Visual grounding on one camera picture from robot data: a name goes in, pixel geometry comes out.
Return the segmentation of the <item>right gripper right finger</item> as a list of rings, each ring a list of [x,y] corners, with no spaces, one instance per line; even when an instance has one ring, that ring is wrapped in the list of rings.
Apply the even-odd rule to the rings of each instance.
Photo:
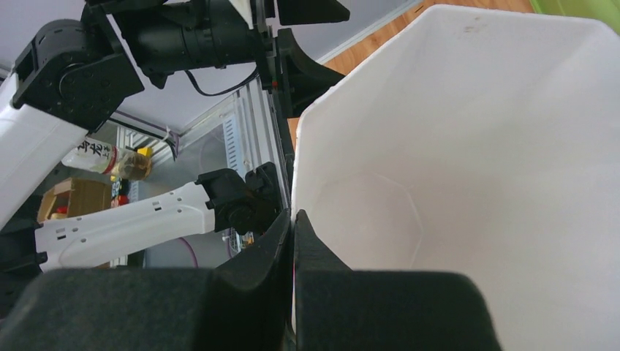
[[[299,350],[500,350],[474,282],[445,271],[364,271],[295,219],[295,332]]]

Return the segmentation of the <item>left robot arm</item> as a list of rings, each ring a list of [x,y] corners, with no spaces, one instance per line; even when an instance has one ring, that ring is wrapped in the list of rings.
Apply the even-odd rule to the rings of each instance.
[[[193,69],[255,63],[251,77],[279,119],[299,116],[342,75],[299,47],[293,25],[338,23],[338,1],[87,1],[79,20],[43,26],[1,85],[1,223],[71,150],[120,156],[87,141],[146,76],[164,88]],[[186,235],[264,234],[281,213],[276,168],[222,169],[165,195],[1,234],[1,302],[39,273],[97,267]]]

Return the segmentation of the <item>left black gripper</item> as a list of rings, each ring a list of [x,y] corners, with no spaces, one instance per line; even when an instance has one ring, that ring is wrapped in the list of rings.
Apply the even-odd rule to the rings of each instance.
[[[280,24],[284,26],[339,23],[350,19],[350,11],[337,0],[277,0]],[[182,14],[181,50],[183,68],[225,68],[254,62],[267,64],[266,19],[275,15],[273,1],[250,1],[249,28],[229,1],[188,1]],[[283,118],[298,118],[302,112],[344,75],[309,57],[291,29],[280,29],[275,38],[275,93]]]

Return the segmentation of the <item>white plastic bin liner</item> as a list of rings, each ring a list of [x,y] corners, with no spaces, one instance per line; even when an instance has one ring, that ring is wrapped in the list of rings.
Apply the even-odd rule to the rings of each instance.
[[[429,7],[303,112],[292,208],[352,268],[465,274],[506,350],[617,350],[618,34]]]

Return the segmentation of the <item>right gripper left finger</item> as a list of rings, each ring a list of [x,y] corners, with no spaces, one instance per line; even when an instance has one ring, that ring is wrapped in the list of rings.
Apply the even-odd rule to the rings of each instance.
[[[290,211],[217,268],[62,269],[1,323],[3,350],[279,350],[291,304]]]

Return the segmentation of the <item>large green plastic container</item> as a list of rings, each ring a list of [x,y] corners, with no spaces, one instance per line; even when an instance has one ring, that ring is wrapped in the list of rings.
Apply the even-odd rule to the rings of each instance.
[[[597,19],[610,26],[619,24],[617,0],[530,0],[529,2],[536,13]]]

